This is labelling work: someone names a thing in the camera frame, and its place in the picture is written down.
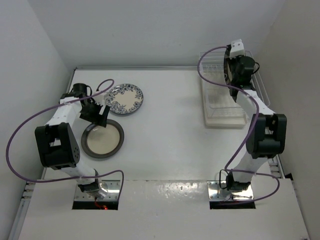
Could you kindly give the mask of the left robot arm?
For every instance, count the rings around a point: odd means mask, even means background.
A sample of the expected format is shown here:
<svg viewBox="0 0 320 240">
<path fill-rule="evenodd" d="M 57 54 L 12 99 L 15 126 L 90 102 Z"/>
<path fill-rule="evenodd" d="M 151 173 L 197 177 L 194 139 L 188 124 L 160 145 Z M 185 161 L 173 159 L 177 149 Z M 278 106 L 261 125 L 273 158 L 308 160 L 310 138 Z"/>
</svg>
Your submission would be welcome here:
<svg viewBox="0 0 320 240">
<path fill-rule="evenodd" d="M 35 139 L 41 164 L 74 177 L 83 193 L 94 198 L 108 194 L 107 185 L 98 179 L 98 172 L 81 160 L 80 148 L 72 131 L 77 118 L 106 127 L 110 107 L 107 93 L 92 92 L 88 85 L 76 83 L 64 93 L 52 118 L 35 129 Z"/>
</svg>

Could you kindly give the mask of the dark patterned rim plate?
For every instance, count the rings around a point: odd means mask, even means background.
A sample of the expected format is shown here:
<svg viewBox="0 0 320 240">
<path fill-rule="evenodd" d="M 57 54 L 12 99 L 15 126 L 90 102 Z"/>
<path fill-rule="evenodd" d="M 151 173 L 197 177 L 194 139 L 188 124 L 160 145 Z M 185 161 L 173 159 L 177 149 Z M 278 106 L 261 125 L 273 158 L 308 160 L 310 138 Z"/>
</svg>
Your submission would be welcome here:
<svg viewBox="0 0 320 240">
<path fill-rule="evenodd" d="M 232 73 L 229 66 L 231 48 L 232 47 L 230 44 L 226 46 L 226 50 L 224 52 L 224 58 L 223 58 L 224 80 L 227 85 L 230 85 L 232 81 Z"/>
</svg>

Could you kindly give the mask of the blue floral plate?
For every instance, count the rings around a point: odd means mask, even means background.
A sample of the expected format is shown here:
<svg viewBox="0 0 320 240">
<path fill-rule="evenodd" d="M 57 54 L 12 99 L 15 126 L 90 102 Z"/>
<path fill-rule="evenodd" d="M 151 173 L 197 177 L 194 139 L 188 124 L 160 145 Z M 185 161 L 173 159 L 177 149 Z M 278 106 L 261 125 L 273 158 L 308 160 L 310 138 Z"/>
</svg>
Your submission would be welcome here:
<svg viewBox="0 0 320 240">
<path fill-rule="evenodd" d="M 128 115 L 137 111 L 143 104 L 142 90 L 132 83 L 122 83 L 113 87 L 106 97 L 106 105 L 117 115 Z"/>
</svg>

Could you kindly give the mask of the grey rim plate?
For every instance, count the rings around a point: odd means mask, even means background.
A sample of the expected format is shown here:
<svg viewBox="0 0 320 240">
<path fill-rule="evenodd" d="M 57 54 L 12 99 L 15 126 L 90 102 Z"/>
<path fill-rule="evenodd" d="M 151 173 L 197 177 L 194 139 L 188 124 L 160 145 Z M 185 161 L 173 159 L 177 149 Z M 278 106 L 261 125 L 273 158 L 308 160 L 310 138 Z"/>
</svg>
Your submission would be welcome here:
<svg viewBox="0 0 320 240">
<path fill-rule="evenodd" d="M 117 121 L 108 119 L 106 127 L 92 123 L 85 128 L 81 136 L 81 147 L 92 158 L 107 159 L 121 149 L 124 140 L 122 126 Z"/>
</svg>

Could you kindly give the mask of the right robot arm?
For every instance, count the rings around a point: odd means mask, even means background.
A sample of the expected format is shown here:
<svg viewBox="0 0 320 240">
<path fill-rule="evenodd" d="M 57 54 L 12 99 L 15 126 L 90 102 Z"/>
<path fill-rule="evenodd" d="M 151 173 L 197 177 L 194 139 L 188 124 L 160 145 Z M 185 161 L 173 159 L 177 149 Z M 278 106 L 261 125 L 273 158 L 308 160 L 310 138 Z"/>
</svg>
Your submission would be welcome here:
<svg viewBox="0 0 320 240">
<path fill-rule="evenodd" d="M 259 168 L 285 149 L 287 117 L 275 113 L 258 96 L 252 84 L 255 65 L 255 60 L 245 55 L 234 58 L 226 55 L 223 61 L 230 95 L 250 119 L 244 140 L 246 152 L 237 166 L 227 171 L 228 191 L 247 190 Z"/>
</svg>

